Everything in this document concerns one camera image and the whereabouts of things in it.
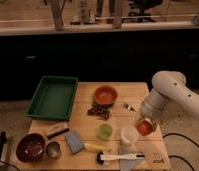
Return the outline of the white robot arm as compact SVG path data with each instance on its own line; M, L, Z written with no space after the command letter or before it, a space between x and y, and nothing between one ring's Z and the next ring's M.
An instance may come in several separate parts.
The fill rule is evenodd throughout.
M150 132L154 132L169 100L177 102L199 120L199 95L186 87L186 77L183 73L159 71L152 77L152 86L140 105L139 117L135 123L137 130L144 125Z

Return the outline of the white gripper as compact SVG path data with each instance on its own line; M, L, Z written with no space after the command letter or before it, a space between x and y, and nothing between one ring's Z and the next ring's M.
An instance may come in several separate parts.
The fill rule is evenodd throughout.
M135 121L135 127L137 128L137 125L142 121L148 121L153 126L153 131L156 130L158 126L158 119L152 116L151 113L147 113L146 111L143 111L142 109L138 110L137 118Z

